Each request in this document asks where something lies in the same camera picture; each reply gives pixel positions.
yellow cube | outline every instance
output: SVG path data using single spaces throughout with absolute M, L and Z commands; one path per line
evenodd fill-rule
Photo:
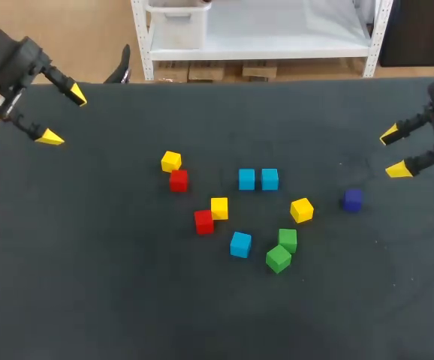
M 176 152 L 166 151 L 161 160 L 162 171 L 171 173 L 182 166 L 182 157 Z
M 228 220 L 229 208 L 227 197 L 213 197 L 210 200 L 210 211 L 213 220 Z
M 303 223 L 312 219 L 314 207 L 307 198 L 296 200 L 291 204 L 291 215 L 296 223 Z

white storage bin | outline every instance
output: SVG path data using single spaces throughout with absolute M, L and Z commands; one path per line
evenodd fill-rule
M 150 0 L 155 33 L 163 49 L 199 49 L 205 44 L 211 2 L 201 0 Z

black cabinet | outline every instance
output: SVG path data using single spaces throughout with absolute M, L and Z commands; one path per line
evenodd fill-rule
M 434 66 L 434 0 L 394 0 L 381 66 Z

cardboard box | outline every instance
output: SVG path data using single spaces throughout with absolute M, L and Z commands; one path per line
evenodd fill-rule
M 188 79 L 222 81 L 224 72 L 223 61 L 193 61 L 188 69 Z
M 277 61 L 252 60 L 245 61 L 242 69 L 243 77 L 265 77 L 275 79 L 277 77 Z
M 154 68 L 154 79 L 163 83 L 186 83 L 188 79 L 188 62 L 159 61 Z

green cube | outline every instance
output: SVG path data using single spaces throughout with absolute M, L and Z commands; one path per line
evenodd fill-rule
M 279 245 L 282 245 L 289 253 L 297 250 L 297 230 L 279 229 Z
M 265 256 L 265 263 L 278 274 L 291 264 L 292 255 L 281 245 L 277 245 Z

